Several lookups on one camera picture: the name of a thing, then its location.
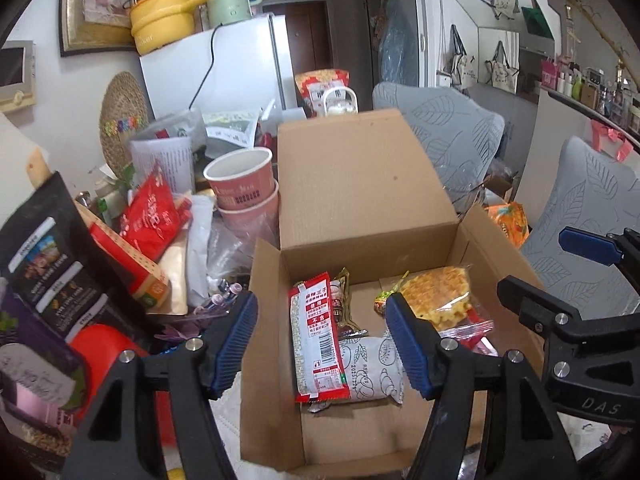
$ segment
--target waffle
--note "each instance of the waffle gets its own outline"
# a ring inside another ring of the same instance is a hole
[[[430,321],[438,331],[453,328],[465,319],[472,306],[470,292],[463,267],[428,270],[400,287],[415,316]]]

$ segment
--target metal bolt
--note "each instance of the metal bolt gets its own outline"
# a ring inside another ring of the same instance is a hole
[[[130,363],[135,358],[136,358],[136,353],[133,350],[125,350],[118,357],[121,363]]]
[[[567,316],[567,314],[565,314],[564,312],[556,314],[556,323],[558,323],[558,325],[566,325],[568,321],[569,316]]]
[[[560,377],[561,379],[567,377],[569,375],[569,363],[565,363],[564,361],[558,361],[554,366],[554,375],[556,377]]]
[[[512,363],[521,363],[524,361],[524,354],[520,350],[509,350],[507,352],[507,359]]]
[[[202,348],[202,345],[204,345],[202,339],[193,337],[189,339],[184,346],[187,350],[195,352],[196,350],[200,350]]]
[[[445,350],[451,351],[458,348],[458,342],[452,337],[445,337],[440,341],[440,346],[442,346],[442,348],[444,348]]]

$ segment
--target chair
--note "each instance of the chair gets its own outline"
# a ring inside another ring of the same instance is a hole
[[[461,212],[460,199],[482,182],[498,151],[504,119],[451,88],[389,82],[373,89],[373,107],[400,110]]]
[[[638,295],[613,266],[565,253],[565,226],[605,235],[640,227],[640,181],[631,168],[598,153],[582,139],[562,145],[558,176],[538,224],[522,246],[546,290],[580,311],[583,319],[631,314]]]

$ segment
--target black pouch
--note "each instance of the black pouch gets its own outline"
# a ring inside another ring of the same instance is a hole
[[[149,349],[153,326],[89,234],[59,173],[0,229],[0,274],[67,343],[102,323]]]

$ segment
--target yellow pot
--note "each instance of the yellow pot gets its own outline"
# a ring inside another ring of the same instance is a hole
[[[140,0],[131,7],[131,35],[140,56],[195,32],[193,11],[209,0]]]

